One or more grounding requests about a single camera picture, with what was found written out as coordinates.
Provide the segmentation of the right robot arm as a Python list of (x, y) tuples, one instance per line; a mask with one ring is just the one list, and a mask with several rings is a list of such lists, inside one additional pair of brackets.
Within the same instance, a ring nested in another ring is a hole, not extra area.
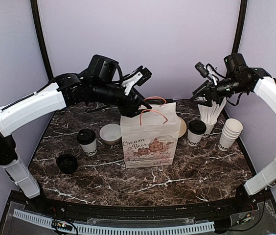
[[(220, 74), (211, 64), (198, 62), (195, 69), (206, 81), (192, 94), (191, 100), (204, 106), (220, 104), (225, 98), (234, 94), (255, 93), (276, 114), (276, 79), (263, 68), (249, 67), (241, 53), (233, 53), (224, 58), (227, 75), (221, 80)], [(239, 194), (231, 202), (235, 212), (242, 212), (250, 204), (249, 196), (255, 195), (276, 183), (276, 157), (259, 173), (242, 186)]]

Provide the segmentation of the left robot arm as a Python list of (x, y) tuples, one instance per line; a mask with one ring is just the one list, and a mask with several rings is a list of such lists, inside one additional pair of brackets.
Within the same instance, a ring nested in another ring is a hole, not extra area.
[(94, 55), (89, 66), (80, 73), (64, 73), (51, 79), (44, 87), (9, 105), (0, 107), (0, 166), (31, 200), (39, 213), (50, 210), (50, 202), (42, 194), (38, 181), (31, 175), (16, 152), (12, 134), (30, 122), (55, 111), (84, 102), (103, 103), (118, 107), (122, 116), (133, 118), (151, 106), (135, 89), (142, 86), (152, 73), (139, 66), (123, 75), (118, 61)]

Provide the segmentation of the white paper cup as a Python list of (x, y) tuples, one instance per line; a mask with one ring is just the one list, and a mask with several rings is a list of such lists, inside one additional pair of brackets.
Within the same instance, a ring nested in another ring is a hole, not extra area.
[(200, 140), (202, 139), (202, 136), (203, 134), (194, 134), (190, 131), (188, 131), (188, 134), (187, 134), (187, 144), (189, 146), (197, 146), (198, 143), (200, 142)]
[(80, 146), (87, 156), (94, 156), (97, 153), (96, 140), (89, 144), (80, 144)]

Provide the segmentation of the cream bear paper bag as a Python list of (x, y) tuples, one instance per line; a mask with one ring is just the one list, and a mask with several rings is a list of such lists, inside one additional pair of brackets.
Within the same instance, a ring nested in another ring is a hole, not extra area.
[(152, 104), (135, 117), (120, 118), (125, 167), (171, 165), (179, 138), (181, 120), (176, 102)]

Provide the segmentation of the black coffee cup lid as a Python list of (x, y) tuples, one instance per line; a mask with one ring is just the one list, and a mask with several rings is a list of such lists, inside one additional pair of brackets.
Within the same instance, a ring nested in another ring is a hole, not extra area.
[(81, 145), (88, 145), (94, 142), (96, 134), (91, 129), (81, 129), (77, 134), (77, 141)]

